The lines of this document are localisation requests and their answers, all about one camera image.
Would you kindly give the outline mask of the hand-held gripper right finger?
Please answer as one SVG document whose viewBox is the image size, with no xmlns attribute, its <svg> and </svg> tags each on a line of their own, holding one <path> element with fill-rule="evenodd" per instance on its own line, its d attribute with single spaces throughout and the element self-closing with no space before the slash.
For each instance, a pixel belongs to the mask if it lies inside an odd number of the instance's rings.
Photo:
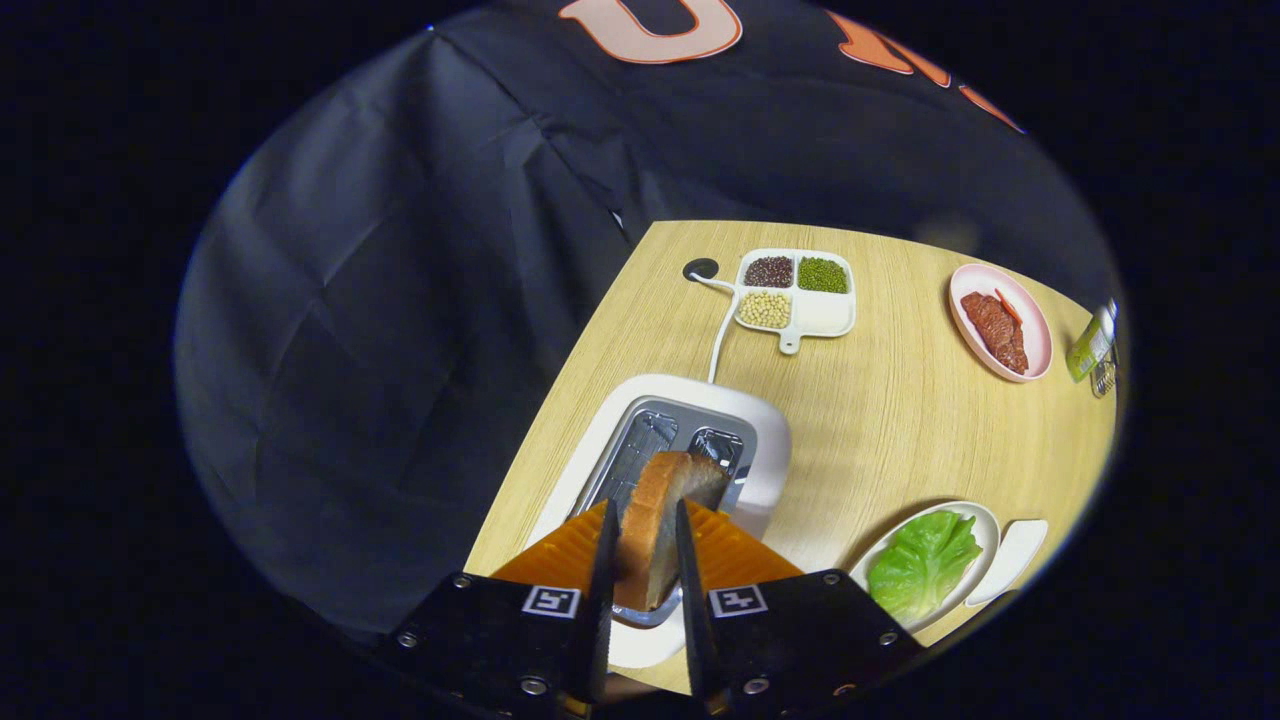
<svg viewBox="0 0 1280 720">
<path fill-rule="evenodd" d="M 675 520 L 687 678 L 708 716 L 820 717 L 924 659 L 847 573 L 800 571 L 687 498 Z"/>
</svg>

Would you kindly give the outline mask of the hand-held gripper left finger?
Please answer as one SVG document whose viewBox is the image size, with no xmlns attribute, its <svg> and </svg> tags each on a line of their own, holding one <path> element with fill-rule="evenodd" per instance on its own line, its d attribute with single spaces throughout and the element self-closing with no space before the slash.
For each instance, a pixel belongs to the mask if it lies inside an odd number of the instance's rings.
<svg viewBox="0 0 1280 720">
<path fill-rule="evenodd" d="M 605 689 L 620 521 L 605 500 L 489 577 L 454 571 L 376 664 L 475 719 L 589 719 Z"/>
</svg>

